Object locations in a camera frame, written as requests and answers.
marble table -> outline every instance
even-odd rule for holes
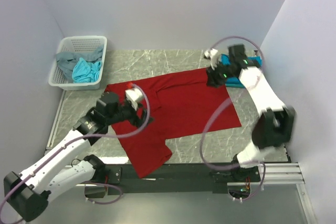
[[[65,91],[52,129],[47,151],[56,146],[101,96],[107,84],[159,76],[209,66],[201,50],[116,50],[106,54],[99,90]],[[250,141],[257,110],[245,89],[228,88],[240,122],[239,128],[209,132],[204,143],[204,156],[210,162],[230,162]],[[167,163],[199,163],[200,134],[166,140],[173,155]],[[78,156],[95,154],[107,163],[127,163],[128,158],[117,139],[102,138]],[[267,162],[287,162],[285,147],[265,158]]]

white wall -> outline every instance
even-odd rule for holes
[[[39,160],[61,90],[48,75],[63,35],[43,0],[0,0],[0,178]],[[0,187],[3,200],[3,186]],[[4,211],[6,223],[11,211]]]
[[[261,44],[284,0],[46,2],[65,36],[105,35],[118,49],[204,49],[228,35]]]
[[[286,0],[262,49],[267,79],[297,111],[290,145],[319,223],[335,223],[336,1]]]

laundry basket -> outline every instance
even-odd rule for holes
[[[64,38],[57,49],[57,53],[69,52],[92,52],[100,45],[104,45],[103,55],[101,58],[101,67],[99,78],[96,82],[88,83],[72,83],[69,82],[63,75],[62,70],[59,69],[55,61],[49,75],[49,84],[54,87],[60,87],[64,90],[94,90],[99,89],[101,76],[103,74],[107,39],[104,36],[73,36]]]

blue towel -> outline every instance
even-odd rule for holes
[[[95,82],[99,79],[101,61],[86,62],[83,58],[75,65],[72,72],[74,83]]]
[[[251,59],[251,60],[257,60],[260,65],[263,64],[260,57],[248,57],[248,58]],[[224,65],[229,65],[230,64],[228,55],[222,54],[222,63]],[[225,86],[227,86],[227,87],[233,87],[233,88],[244,88],[244,85],[236,77],[228,78],[226,80]]]
[[[101,61],[104,45],[100,45],[93,52],[60,52],[56,54],[57,66],[62,70],[65,78],[72,81],[72,71],[75,65],[83,58],[86,62]]]

red t-shirt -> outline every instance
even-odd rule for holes
[[[226,87],[206,86],[205,69],[196,69],[132,81],[140,86],[150,102],[154,121],[141,133],[120,139],[130,162],[140,178],[150,174],[171,156],[165,140],[201,133],[216,108],[229,97]],[[107,85],[124,100],[124,92],[130,82]],[[210,131],[240,127],[236,110],[231,104],[211,126]],[[134,131],[128,121],[116,123],[112,128],[117,134]]]

